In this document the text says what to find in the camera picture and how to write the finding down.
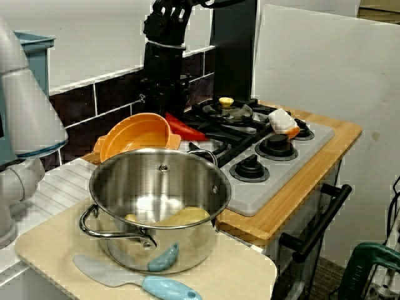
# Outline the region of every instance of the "oven door handle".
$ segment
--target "oven door handle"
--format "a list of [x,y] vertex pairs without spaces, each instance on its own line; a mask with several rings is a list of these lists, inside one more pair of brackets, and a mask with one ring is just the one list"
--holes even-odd
[[351,186],[347,184],[344,184],[342,188],[323,184],[321,193],[332,196],[334,199],[331,200],[328,209],[323,215],[321,215],[319,222],[314,226],[314,231],[305,241],[289,234],[282,233],[279,238],[279,244],[295,251],[292,254],[295,262],[303,263],[306,260],[311,250],[313,250],[316,243],[322,238],[326,228],[328,228],[329,224],[350,195],[351,190]]

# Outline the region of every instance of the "green object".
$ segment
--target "green object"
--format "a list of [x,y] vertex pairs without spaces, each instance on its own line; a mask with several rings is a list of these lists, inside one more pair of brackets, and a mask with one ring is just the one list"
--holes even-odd
[[369,273],[376,264],[400,273],[400,253],[375,242],[363,242],[358,245],[344,271],[337,298],[361,299]]

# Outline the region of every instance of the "spatula blade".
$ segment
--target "spatula blade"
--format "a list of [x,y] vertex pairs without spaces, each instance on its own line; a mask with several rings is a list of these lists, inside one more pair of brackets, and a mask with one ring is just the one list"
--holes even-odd
[[82,273],[97,281],[115,288],[127,283],[142,286],[145,276],[130,272],[123,268],[108,266],[101,261],[92,259],[85,255],[77,255],[72,260]]

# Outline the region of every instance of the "food in pot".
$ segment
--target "food in pot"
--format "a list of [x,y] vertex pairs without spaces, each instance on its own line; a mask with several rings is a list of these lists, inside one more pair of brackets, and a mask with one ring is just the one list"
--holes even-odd
[[[199,222],[201,220],[204,220],[208,218],[210,215],[208,214],[207,211],[200,207],[185,207],[184,209],[181,209],[178,211],[176,214],[172,215],[171,217],[155,222],[155,223],[147,223],[148,225],[153,225],[153,226],[181,226],[181,225],[187,225],[187,224],[192,224]],[[134,214],[127,214],[125,216],[125,220],[131,221],[131,222],[138,222],[137,217]]]

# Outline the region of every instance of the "light blue spatula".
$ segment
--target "light blue spatula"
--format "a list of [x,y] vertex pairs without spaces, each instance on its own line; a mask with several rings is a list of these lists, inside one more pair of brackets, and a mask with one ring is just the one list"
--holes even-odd
[[73,261],[85,275],[106,286],[115,288],[133,283],[163,300],[202,300],[196,291],[172,279],[141,275],[127,269],[108,266],[85,255],[77,255]]

